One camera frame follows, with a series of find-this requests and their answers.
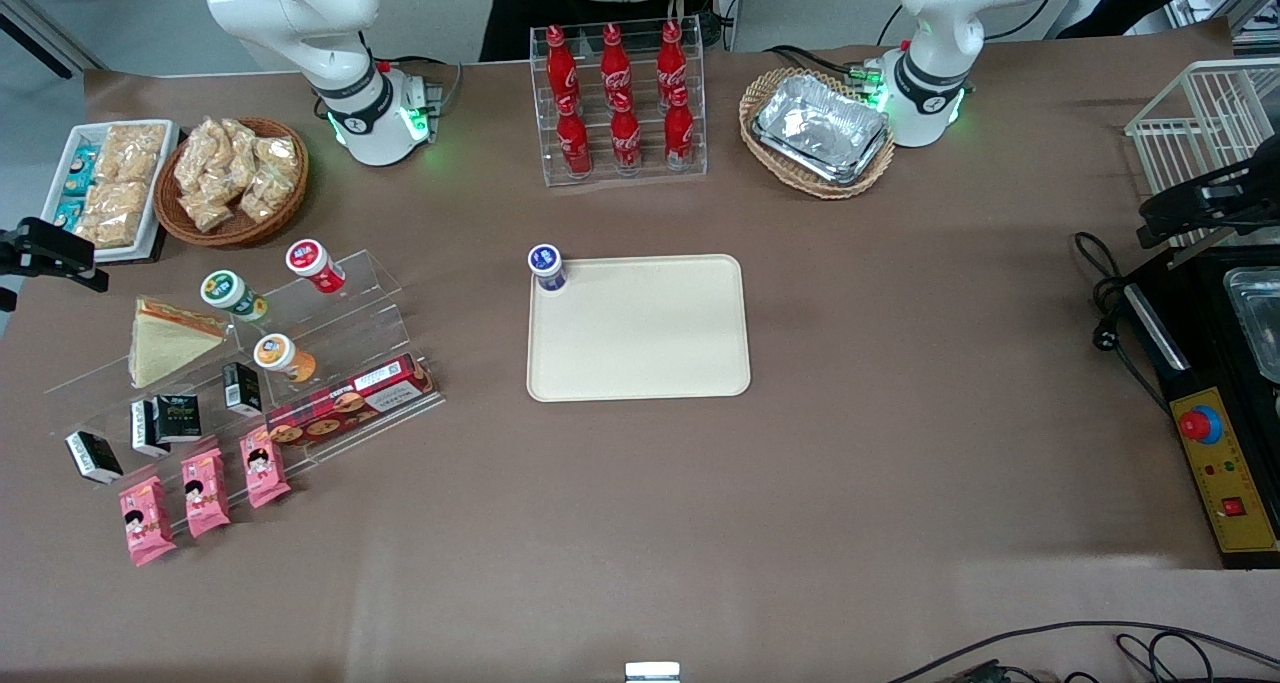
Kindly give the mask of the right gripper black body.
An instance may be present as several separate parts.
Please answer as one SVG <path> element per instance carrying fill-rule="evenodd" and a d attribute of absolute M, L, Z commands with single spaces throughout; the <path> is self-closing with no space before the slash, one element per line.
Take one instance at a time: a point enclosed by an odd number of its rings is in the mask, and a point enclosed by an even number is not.
<path fill-rule="evenodd" d="M 45 244 L 51 226 L 40 217 L 23 217 L 13 229 L 1 232 L 1 276 L 50 276 L 49 256 L 36 244 Z"/>

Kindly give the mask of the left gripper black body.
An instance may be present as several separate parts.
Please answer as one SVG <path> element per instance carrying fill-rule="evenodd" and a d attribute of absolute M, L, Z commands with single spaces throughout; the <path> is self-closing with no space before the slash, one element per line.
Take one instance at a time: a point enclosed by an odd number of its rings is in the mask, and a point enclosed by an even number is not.
<path fill-rule="evenodd" d="M 1226 226 L 1248 233 L 1276 226 L 1279 217 L 1276 159 L 1249 159 L 1181 182 L 1139 206 L 1139 246 L 1152 249 L 1170 238 Z"/>

